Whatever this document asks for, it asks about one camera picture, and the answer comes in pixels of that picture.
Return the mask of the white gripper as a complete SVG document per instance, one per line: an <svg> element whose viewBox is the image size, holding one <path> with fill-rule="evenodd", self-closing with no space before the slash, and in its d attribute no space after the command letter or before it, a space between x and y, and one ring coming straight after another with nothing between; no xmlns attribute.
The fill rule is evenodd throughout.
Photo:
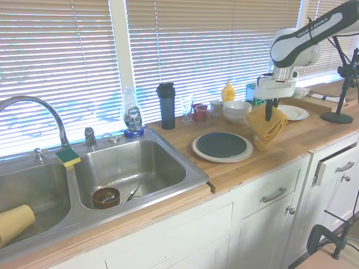
<svg viewBox="0 0 359 269"><path fill-rule="evenodd" d="M260 76L255 85L254 97L267 99L265 106L265 120L269 122L272 115L272 107L277 108L280 98L291 97L295 91L296 80L290 78L284 82L278 82L274 76Z"/></svg>

